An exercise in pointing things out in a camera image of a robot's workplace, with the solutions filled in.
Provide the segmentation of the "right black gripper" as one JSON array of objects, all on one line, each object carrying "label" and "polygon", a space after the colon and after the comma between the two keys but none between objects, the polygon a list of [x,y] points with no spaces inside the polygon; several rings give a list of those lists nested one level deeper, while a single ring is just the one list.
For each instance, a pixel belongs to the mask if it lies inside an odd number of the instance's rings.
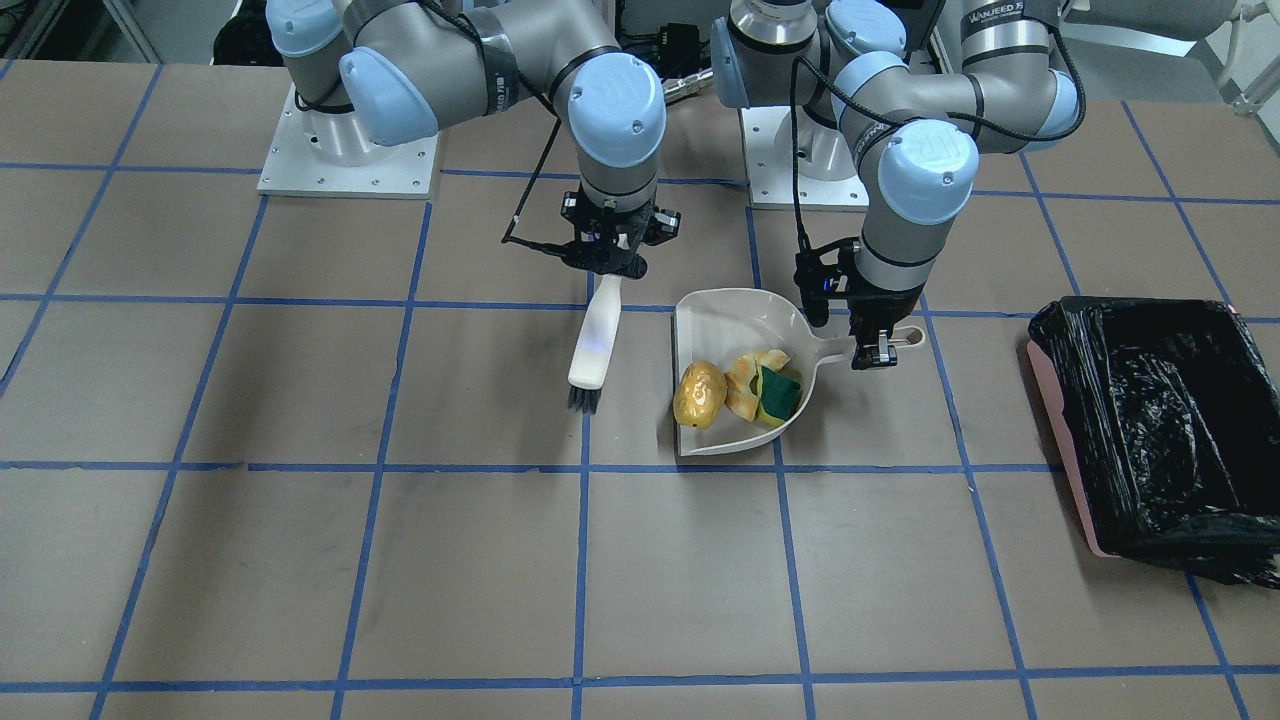
[{"label": "right black gripper", "polygon": [[646,201],[632,211],[599,208],[581,192],[566,192],[559,214],[573,227],[573,240],[558,247],[568,266],[598,275],[640,279],[648,264],[644,245],[657,246],[678,236],[681,214]]}]

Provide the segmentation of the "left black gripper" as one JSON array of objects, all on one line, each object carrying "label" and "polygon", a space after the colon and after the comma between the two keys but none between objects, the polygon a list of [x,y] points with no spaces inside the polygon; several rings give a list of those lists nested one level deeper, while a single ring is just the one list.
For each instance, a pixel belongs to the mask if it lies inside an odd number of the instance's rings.
[{"label": "left black gripper", "polygon": [[925,265],[887,261],[860,238],[822,246],[800,238],[797,243],[795,284],[810,324],[823,327],[829,302],[844,300],[855,340],[851,369],[895,366],[893,328],[916,306],[925,286]]}]

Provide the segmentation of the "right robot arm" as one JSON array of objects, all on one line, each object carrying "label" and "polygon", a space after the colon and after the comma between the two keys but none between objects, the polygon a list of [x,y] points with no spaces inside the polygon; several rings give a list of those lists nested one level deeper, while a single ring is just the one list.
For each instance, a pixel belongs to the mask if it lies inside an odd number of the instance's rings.
[{"label": "right robot arm", "polygon": [[439,1],[269,1],[271,45],[293,83],[278,137],[303,150],[300,193],[408,192],[387,168],[411,143],[536,99],[572,138],[580,184],[564,243],[530,249],[599,275],[641,278],[640,250],[678,233],[655,205],[666,91],[590,1],[509,1],[449,12]]}]

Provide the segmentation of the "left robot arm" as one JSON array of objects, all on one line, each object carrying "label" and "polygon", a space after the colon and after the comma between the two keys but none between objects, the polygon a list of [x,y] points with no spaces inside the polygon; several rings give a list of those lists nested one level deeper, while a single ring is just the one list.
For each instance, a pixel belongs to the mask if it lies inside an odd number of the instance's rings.
[{"label": "left robot arm", "polygon": [[808,320],[842,299],[852,366],[892,366],[895,327],[916,306],[979,158],[1068,137],[1085,94],[1062,46],[1061,1],[968,1],[963,63],[916,74],[901,19],[878,1],[735,1],[710,29],[727,108],[786,106],[844,137],[868,193],[858,237],[813,247],[799,236],[795,283]]}]

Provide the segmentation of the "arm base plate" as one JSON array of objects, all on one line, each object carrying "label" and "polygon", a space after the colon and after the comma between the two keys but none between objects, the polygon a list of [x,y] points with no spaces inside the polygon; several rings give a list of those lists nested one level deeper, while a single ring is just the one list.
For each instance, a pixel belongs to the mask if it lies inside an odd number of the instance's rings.
[{"label": "arm base plate", "polygon": [[[792,111],[785,106],[739,111],[751,205],[786,210],[794,195],[804,210],[865,213],[872,193],[858,174],[855,154],[840,128],[824,126],[831,110],[803,106],[797,147],[791,143]],[[790,154],[796,152],[796,158]]]},{"label": "arm base plate", "polygon": [[289,90],[257,191],[266,196],[428,200],[438,138],[384,147],[353,113],[302,111]]}]

